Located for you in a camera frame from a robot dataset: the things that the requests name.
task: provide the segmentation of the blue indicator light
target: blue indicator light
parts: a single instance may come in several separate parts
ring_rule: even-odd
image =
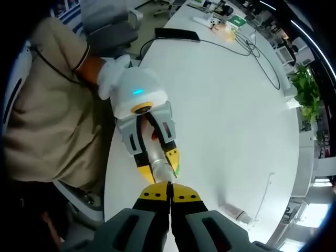
[[[139,89],[139,90],[134,91],[133,94],[136,94],[136,95],[137,95],[137,94],[140,94],[140,93],[142,93],[142,92],[143,92],[143,90],[142,90],[142,89]]]

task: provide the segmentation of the white table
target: white table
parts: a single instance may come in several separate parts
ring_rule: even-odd
[[[299,161],[292,197],[304,198],[311,185],[315,160],[316,129],[299,133]]]
[[[244,53],[235,41],[226,43],[191,21],[202,15],[183,6],[165,27],[193,30],[201,39]],[[251,33],[250,27],[245,30]],[[280,60],[259,34],[257,46],[288,85]],[[276,83],[266,60],[259,60]],[[228,201],[245,210],[258,222],[238,224],[249,229],[251,241],[266,243],[286,209],[298,165],[298,119],[283,92],[271,85],[252,56],[203,42],[155,41],[141,65],[159,74],[172,105],[181,153],[176,182],[195,189],[208,209],[223,212],[219,206]],[[132,207],[146,186],[116,129],[106,174],[105,219]],[[177,251],[170,233],[165,251]]]

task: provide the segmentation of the green box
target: green box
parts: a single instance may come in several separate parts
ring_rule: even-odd
[[[232,24],[235,30],[237,30],[242,25],[246,24],[246,20],[243,19],[242,17],[239,17],[238,15],[234,15],[228,21]]]

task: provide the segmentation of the clear plastic bottle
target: clear plastic bottle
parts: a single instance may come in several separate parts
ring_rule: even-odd
[[[173,168],[164,159],[156,159],[152,162],[153,176],[156,182],[170,181],[174,183]]]
[[[242,209],[225,202],[222,204],[221,209],[229,215],[231,218],[235,219],[236,221],[243,222],[245,224],[249,224],[253,219]]]

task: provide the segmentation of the white glove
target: white glove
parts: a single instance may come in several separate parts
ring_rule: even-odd
[[[118,59],[106,59],[106,63],[98,74],[98,95],[100,99],[106,100],[110,97],[113,87],[118,85],[118,81],[123,72],[131,62],[129,55],[120,56]]]

